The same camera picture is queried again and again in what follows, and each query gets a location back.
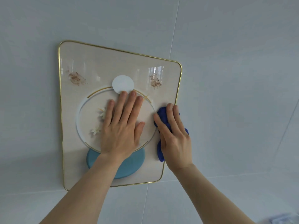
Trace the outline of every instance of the left hand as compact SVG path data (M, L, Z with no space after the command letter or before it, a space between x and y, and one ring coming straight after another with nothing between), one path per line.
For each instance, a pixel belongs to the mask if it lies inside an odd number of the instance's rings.
M123 110L126 97L127 92L122 91L113 116L114 100L108 102L101 131L101 154L106 154L119 162L128 158L137 148L145 125L145 122L140 122L135 126L143 97L137 97L137 93L132 91Z

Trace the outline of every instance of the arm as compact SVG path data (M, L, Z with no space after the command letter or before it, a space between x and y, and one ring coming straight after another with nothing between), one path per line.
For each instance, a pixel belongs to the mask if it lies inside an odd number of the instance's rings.
M191 139L181 122L177 105L167 105L171 130L158 114L154 120L161 133L161 149L170 170L175 174L195 206L202 222L253 224L234 203L212 185L192 163Z
M136 127L143 98L135 91L127 97L120 94L112 119L114 101L108 103L101 131L101 155L92 168L73 186L41 224L97 223L104 199L121 163L128 158L139 144L144 122Z

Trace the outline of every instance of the finger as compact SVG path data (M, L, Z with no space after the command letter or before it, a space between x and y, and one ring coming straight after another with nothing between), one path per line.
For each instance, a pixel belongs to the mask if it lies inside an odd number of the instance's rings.
M181 117L180 117L180 113L178 111L178 106L177 105L174 105L173 107L173 115L174 115L174 119L176 120L176 124L178 125L180 131L183 133L183 134L187 134L187 132L185 131L185 127L181 121Z
M132 91L130 93L129 99L128 99L125 109L123 111L123 115L121 116L120 121L124 122L125 124L127 124L127 122L128 122L128 118L131 114L132 108L133 108L135 100L136 100L136 95L137 95L137 93L135 91Z
M114 100L110 100L107 105L106 116L103 123L103 127L108 127L110 125L112 119L113 107L114 107Z
M162 122L162 120L160 119L157 113L154 114L154 121L157 124L160 133L163 134L166 141L171 137L173 137L173 134L170 132L168 127Z
M160 139L161 139L161 150L166 148L166 141L164 135L160 132Z
M167 120L171 126L171 130L174 135L178 135L181 133L178 125L176 124L176 120L174 119L173 116L173 104L168 104L166 106L166 113L167 113Z
M136 124L136 121L137 121L137 117L139 115L139 112L140 112L140 108L142 106L142 102L143 102L143 97L142 96L138 96L136 101L135 101L135 104L134 104L134 107L132 109L132 112L130 114L130 117L129 117L129 120L128 120L128 124Z
M134 144L137 147L139 144L140 136L142 134L143 127L145 125L145 122L140 122L136 127L134 131Z
M126 91L122 91L119 95L117 105L115 108L112 124L118 124L119 119L121 118L121 114L123 112L123 105L125 104L128 93Z

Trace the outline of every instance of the white flower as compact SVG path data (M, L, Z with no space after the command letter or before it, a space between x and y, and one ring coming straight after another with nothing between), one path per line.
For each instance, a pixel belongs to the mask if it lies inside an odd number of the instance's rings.
M102 111L102 113L100 114L100 117L102 117L102 119L105 119L105 117L106 117L106 109L100 109L100 108L98 108L99 110L101 110Z
M91 132L94 133L95 136L97 133L101 132L101 130L99 128L94 128L91 130Z

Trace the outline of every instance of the white wall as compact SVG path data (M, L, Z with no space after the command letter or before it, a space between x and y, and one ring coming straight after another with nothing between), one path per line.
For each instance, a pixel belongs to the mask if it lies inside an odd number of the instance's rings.
M1 223L37 223L65 194L65 39L179 61L195 164L254 221L298 211L298 9L299 0L1 0ZM169 169L158 183L110 189L99 219L152 222L199 222Z

